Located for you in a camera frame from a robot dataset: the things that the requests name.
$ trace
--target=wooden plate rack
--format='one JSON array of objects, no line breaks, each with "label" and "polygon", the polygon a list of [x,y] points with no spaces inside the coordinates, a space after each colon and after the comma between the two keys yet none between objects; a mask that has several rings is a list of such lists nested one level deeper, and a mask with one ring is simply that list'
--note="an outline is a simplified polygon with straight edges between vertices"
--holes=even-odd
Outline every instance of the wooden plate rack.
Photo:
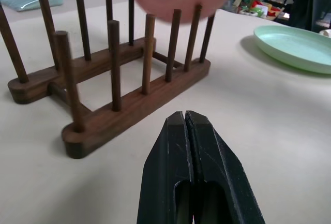
[{"label": "wooden plate rack", "polygon": [[[84,0],[77,0],[84,56],[71,59],[68,33],[55,31],[48,0],[39,0],[52,51],[54,66],[27,74],[0,5],[0,31],[17,73],[8,83],[16,103],[27,104],[56,95],[70,106],[73,122],[62,130],[69,157],[87,156],[129,127],[150,115],[190,86],[204,78],[210,68],[205,59],[215,15],[208,18],[201,55],[192,60],[201,6],[192,19],[185,63],[174,60],[181,10],[174,9],[168,55],[155,51],[155,17],[146,15],[145,37],[134,39],[134,0],[129,0],[129,42],[119,44],[119,22],[113,20],[112,0],[106,0],[108,22],[107,49],[90,53]],[[120,66],[144,57],[142,86],[121,96]],[[150,82],[152,57],[166,63],[165,76]],[[113,101],[96,111],[80,103],[77,83],[111,70]]]}]

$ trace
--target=white tabletop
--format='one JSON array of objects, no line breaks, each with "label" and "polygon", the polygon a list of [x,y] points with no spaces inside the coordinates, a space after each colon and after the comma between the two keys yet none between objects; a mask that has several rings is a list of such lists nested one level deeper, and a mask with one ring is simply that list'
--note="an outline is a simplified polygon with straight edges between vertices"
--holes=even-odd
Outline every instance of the white tabletop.
[{"label": "white tabletop", "polygon": [[[127,3],[114,6],[127,41]],[[91,50],[107,47],[106,11],[86,11]],[[136,37],[145,13],[136,8]],[[54,15],[70,32],[72,53],[83,54],[76,11]],[[206,21],[199,26],[200,53]],[[61,129],[71,122],[47,97],[29,105],[11,99],[16,77],[0,40],[0,223],[135,223],[144,162],[165,118],[194,110],[208,116],[238,156],[268,224],[329,223],[331,219],[331,78],[304,73],[260,51],[253,30],[274,22],[219,10],[207,58],[209,75],[82,160],[65,155]],[[11,23],[28,72],[52,65],[41,17]],[[180,28],[176,59],[183,62],[189,26]],[[166,54],[170,26],[157,21],[157,51]],[[141,85],[142,61],[121,67],[122,94]],[[154,62],[152,79],[165,72]],[[96,109],[111,101],[109,73],[79,84],[82,102]]]}]

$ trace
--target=wooden dowel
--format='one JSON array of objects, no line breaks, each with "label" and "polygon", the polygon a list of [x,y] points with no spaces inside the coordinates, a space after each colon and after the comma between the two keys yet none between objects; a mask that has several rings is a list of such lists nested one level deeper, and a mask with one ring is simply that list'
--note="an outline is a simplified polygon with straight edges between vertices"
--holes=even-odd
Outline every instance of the wooden dowel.
[{"label": "wooden dowel", "polygon": [[168,49],[167,68],[166,68],[166,71],[165,71],[166,72],[165,73],[165,80],[167,82],[171,82],[172,69],[174,67],[177,40],[178,40],[178,32],[179,32],[179,24],[180,24],[181,16],[182,16],[182,11],[180,9],[174,9],[174,13],[173,13],[173,16],[172,16],[169,49]]},{"label": "wooden dowel", "polygon": [[64,78],[66,81],[67,96],[70,102],[69,105],[73,118],[73,128],[75,132],[83,132],[85,130],[85,125],[79,108],[80,101],[77,86],[74,81],[68,33],[66,31],[57,31],[55,33],[55,39],[57,52],[61,60],[61,69],[64,73]]},{"label": "wooden dowel", "polygon": [[142,93],[144,95],[148,95],[150,90],[152,55],[154,48],[154,26],[155,16],[152,14],[147,14],[145,26],[144,68],[142,84]]},{"label": "wooden dowel", "polygon": [[112,75],[112,109],[118,112],[122,109],[121,103],[121,74],[119,63],[119,22],[108,21],[108,37],[110,37],[109,48],[111,53],[111,75]]},{"label": "wooden dowel", "polygon": [[[153,51],[153,58],[161,61],[161,62],[164,62],[165,64],[168,62],[168,57],[167,56],[164,56],[163,54],[161,53],[158,53],[156,51]],[[178,68],[180,66],[183,66],[183,64],[181,62],[178,62],[178,61],[174,61],[174,68]]]},{"label": "wooden dowel", "polygon": [[0,4],[0,31],[2,38],[4,39],[5,45],[7,47],[9,56],[11,58],[12,64],[14,65],[17,77],[21,83],[27,83],[29,78],[27,77],[24,65],[20,56],[20,52],[17,49],[14,36],[10,30],[10,26],[5,15],[4,9]]},{"label": "wooden dowel", "polygon": [[50,47],[51,47],[51,51],[52,51],[52,55],[53,55],[55,69],[58,70],[59,63],[57,60],[55,40],[54,40],[55,28],[54,28],[50,4],[49,4],[48,0],[39,0],[39,3],[40,3],[43,21],[44,21],[45,27],[46,27],[48,41],[50,43]]},{"label": "wooden dowel", "polygon": [[[56,95],[61,101],[69,105],[67,92],[63,88],[61,88],[57,83],[50,82],[48,85],[48,91],[50,94]],[[80,104],[80,110],[82,112],[82,115],[84,116],[92,113],[92,111],[82,103]]]},{"label": "wooden dowel", "polygon": [[91,60],[91,51],[89,49],[85,4],[84,4],[84,0],[76,0],[76,2],[77,2],[77,10],[78,10],[78,16],[79,16],[79,23],[81,26],[84,57],[85,57],[86,61],[90,61]]},{"label": "wooden dowel", "polygon": [[106,0],[107,22],[113,20],[113,0]]},{"label": "wooden dowel", "polygon": [[129,0],[129,45],[134,41],[134,0]]},{"label": "wooden dowel", "polygon": [[199,59],[200,63],[203,63],[206,58],[207,49],[208,49],[208,45],[209,45],[209,39],[210,39],[210,35],[211,35],[212,29],[213,29],[214,19],[215,19],[215,14],[210,16],[207,21],[205,37],[203,38],[201,54],[200,54],[200,59]]},{"label": "wooden dowel", "polygon": [[190,32],[188,45],[187,45],[184,71],[190,70],[190,65],[191,65],[191,60],[192,60],[193,50],[194,50],[194,44],[195,44],[195,38],[197,37],[197,31],[198,31],[198,26],[199,26],[201,9],[202,9],[201,5],[196,5],[193,19],[192,19],[191,32]]}]

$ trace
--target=mint green plate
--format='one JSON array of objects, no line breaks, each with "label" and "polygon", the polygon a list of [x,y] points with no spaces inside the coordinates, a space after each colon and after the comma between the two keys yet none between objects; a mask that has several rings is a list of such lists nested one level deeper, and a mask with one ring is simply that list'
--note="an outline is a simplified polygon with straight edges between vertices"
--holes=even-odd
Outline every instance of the mint green plate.
[{"label": "mint green plate", "polygon": [[288,26],[260,26],[257,45],[271,57],[294,67],[331,74],[331,39]]}]

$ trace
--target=dark wood base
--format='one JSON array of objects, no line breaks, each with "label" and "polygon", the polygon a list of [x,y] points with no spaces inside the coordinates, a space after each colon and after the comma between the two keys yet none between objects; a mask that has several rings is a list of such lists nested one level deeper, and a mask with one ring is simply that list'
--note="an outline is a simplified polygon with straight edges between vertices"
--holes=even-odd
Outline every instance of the dark wood base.
[{"label": "dark wood base", "polygon": [[123,96],[122,111],[112,111],[110,103],[84,116],[84,132],[75,132],[73,124],[69,124],[62,130],[68,156],[84,158],[204,78],[209,68],[208,60],[201,64],[195,59],[189,72],[184,72],[184,66],[174,69],[171,82],[166,82],[164,76],[153,80],[149,95],[143,95],[138,88]]},{"label": "dark wood base", "polygon": [[[144,38],[134,41],[133,46],[124,43],[119,46],[120,64],[126,64],[143,56]],[[84,56],[72,61],[76,83],[83,82],[111,69],[110,53],[104,49],[91,54],[91,60],[86,61]],[[29,81],[21,83],[18,78],[8,83],[10,93],[16,103],[27,104],[50,95],[48,85],[56,83],[65,87],[64,77],[54,66],[39,70],[27,75]]]}]

